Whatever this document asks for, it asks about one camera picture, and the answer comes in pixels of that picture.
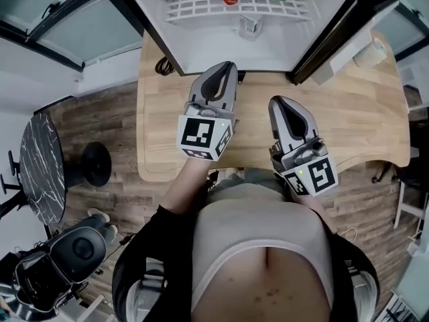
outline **white wire rack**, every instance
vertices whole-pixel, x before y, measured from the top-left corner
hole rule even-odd
[[[311,20],[305,0],[239,0],[232,6],[222,0],[167,0],[167,8],[166,21],[240,13]]]

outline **wooden floor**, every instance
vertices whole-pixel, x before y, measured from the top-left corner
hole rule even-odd
[[[98,141],[106,145],[113,161],[112,177],[106,186],[95,189],[83,184],[69,190],[63,221],[52,225],[52,229],[61,228],[64,222],[64,227],[73,225],[75,219],[86,217],[89,208],[97,207],[107,212],[119,233],[126,236],[137,233],[156,212],[168,183],[145,182],[137,173],[136,105],[137,84],[133,83],[70,99],[44,111],[56,125],[66,159],[78,156],[89,142]],[[377,270],[381,285],[377,310],[388,301],[390,290],[406,265],[406,248],[410,243],[407,236],[416,230],[416,220],[408,216],[393,230],[399,184],[391,182],[391,172],[383,182],[371,183],[372,176],[382,166],[382,163],[368,162],[342,172],[339,186],[322,198],[340,233],[356,228],[355,244]],[[344,237],[353,240],[355,232],[350,230]],[[120,239],[117,237],[110,252],[116,249]],[[113,312],[111,277],[121,249],[101,266],[104,274],[94,275],[81,294],[88,303],[103,294],[106,300],[99,310],[107,314]]]

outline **mini fridge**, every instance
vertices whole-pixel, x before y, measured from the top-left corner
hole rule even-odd
[[[284,72],[298,85],[321,84],[371,42],[371,28],[399,0],[135,0],[145,28],[181,75],[222,61],[239,70]],[[261,33],[239,35],[240,16],[257,15]]]

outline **black marble table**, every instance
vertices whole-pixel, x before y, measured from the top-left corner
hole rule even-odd
[[[52,120],[32,117],[21,141],[21,183],[28,204],[44,224],[58,223],[66,205],[64,161]]]

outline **light wood tabletop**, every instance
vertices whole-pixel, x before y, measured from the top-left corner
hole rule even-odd
[[[382,35],[377,37],[386,45],[386,60],[371,69],[350,61],[322,86],[311,78],[294,86],[280,73],[247,73],[237,87],[234,106],[240,122],[212,167],[272,169],[268,102],[274,95],[296,100],[313,114],[338,172],[370,160],[406,166],[410,135],[404,90],[390,47]],[[146,181],[172,180],[186,161],[176,148],[177,122],[197,76],[157,74],[155,65],[163,56],[145,33],[137,94],[137,161]]]

